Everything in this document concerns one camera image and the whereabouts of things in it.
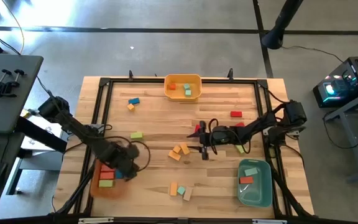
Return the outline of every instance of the black desk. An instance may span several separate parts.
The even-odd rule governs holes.
[[[16,77],[14,70],[16,69],[23,70],[26,73],[25,76],[19,78],[18,82],[20,86],[12,90],[12,93],[15,93],[17,97],[0,98],[0,160],[9,137],[9,144],[2,159],[3,162],[8,164],[8,168],[4,178],[4,184],[0,189],[0,197],[14,161],[19,153],[24,135],[38,140],[60,152],[63,152],[66,148],[65,141],[20,117],[22,108],[35,82],[43,60],[44,59],[40,56],[0,54],[0,78],[3,74],[2,69],[9,70],[13,74],[13,76],[10,77],[6,76],[3,82],[14,81]]]

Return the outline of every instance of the concrete floor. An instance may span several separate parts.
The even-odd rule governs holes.
[[[273,26],[283,3],[284,0],[259,0],[265,29]],[[257,28],[252,0],[17,0],[9,1],[9,5],[26,27]],[[0,26],[16,26],[1,3],[0,13]],[[358,1],[305,0],[289,29],[358,30]],[[0,31],[0,38],[17,49],[21,46],[19,31]],[[287,47],[313,47],[343,60],[358,56],[358,35],[286,35],[284,41]],[[132,70],[139,76],[180,72],[224,77],[232,67],[235,77],[266,77],[257,34],[89,33],[55,29],[25,32],[23,54],[44,57],[40,78],[55,95],[69,101],[72,112],[82,79],[89,75],[127,75]],[[357,171],[356,163],[350,150],[329,143],[321,121],[325,111],[317,107],[311,92],[339,61],[303,49],[269,50],[269,55],[274,77],[285,79],[288,96],[302,102],[308,116],[300,148],[315,213],[323,218],[358,222],[358,183],[346,183],[346,177]],[[36,83],[26,108],[36,108],[46,99]],[[348,144],[340,128],[332,125],[330,130],[337,142]],[[19,187],[25,194],[3,196],[0,217],[47,214],[57,176],[53,172],[24,172]]]

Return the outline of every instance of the teal bowl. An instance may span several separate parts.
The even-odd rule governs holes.
[[[244,159],[239,164],[238,179],[246,177],[245,170],[256,168],[258,173],[250,175],[252,184],[237,185],[237,197],[241,203],[253,207],[269,207],[272,204],[272,173],[267,162],[256,159]]]

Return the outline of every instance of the green block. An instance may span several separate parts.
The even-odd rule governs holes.
[[[142,132],[136,132],[131,134],[131,139],[141,139],[141,138],[143,138]]]
[[[113,180],[99,180],[99,187],[113,187]]]
[[[189,90],[190,89],[190,85],[189,84],[184,84],[183,87],[185,88],[185,90]]]
[[[191,90],[186,90],[185,91],[185,96],[190,97],[191,96]]]
[[[180,195],[183,195],[184,193],[185,193],[185,188],[184,187],[182,187],[182,186],[180,186],[179,188],[178,188],[178,193],[180,194]]]
[[[251,168],[251,169],[244,170],[244,172],[246,173],[246,176],[249,176],[249,175],[257,174],[258,170],[256,168]]]
[[[236,145],[235,147],[237,148],[237,150],[238,150],[241,154],[242,154],[242,153],[245,153],[241,146]]]

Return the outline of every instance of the wooden table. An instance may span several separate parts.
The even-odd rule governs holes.
[[[92,119],[100,77],[85,77],[81,88],[75,118],[83,124]],[[286,100],[284,81],[268,79],[269,90]],[[101,103],[101,122],[106,90]],[[127,109],[128,99],[139,97],[135,112]],[[280,103],[273,98],[272,106]],[[231,118],[230,111],[242,111],[242,118]],[[232,145],[218,146],[217,156],[209,150],[209,161],[202,161],[198,151],[182,156],[180,162],[169,158],[168,152],[176,144],[187,142],[197,146],[197,139],[187,139],[200,120],[217,118],[220,125],[248,124],[257,118],[255,93],[252,85],[203,84],[203,94],[196,102],[168,101],[161,83],[115,83],[112,91],[108,124],[112,131],[106,136],[124,136],[141,131],[144,142],[151,149],[151,162],[128,185],[125,195],[116,200],[95,198],[92,216],[109,217],[191,217],[191,218],[273,218],[273,208],[248,207],[237,199],[237,168],[242,159],[264,159],[261,134],[252,138],[250,154],[239,154]],[[68,147],[79,143],[73,138]],[[287,139],[289,146],[299,149],[298,143]],[[73,193],[80,179],[85,146],[65,154],[60,171],[54,204],[59,209]],[[146,150],[140,147],[135,162],[142,167],[147,160]],[[282,160],[288,188],[306,211],[313,213],[305,171],[300,157],[282,147]],[[170,197],[170,182],[192,186],[189,202]],[[82,207],[86,205],[89,186],[85,189]],[[277,187],[280,208],[283,211],[281,190]]]

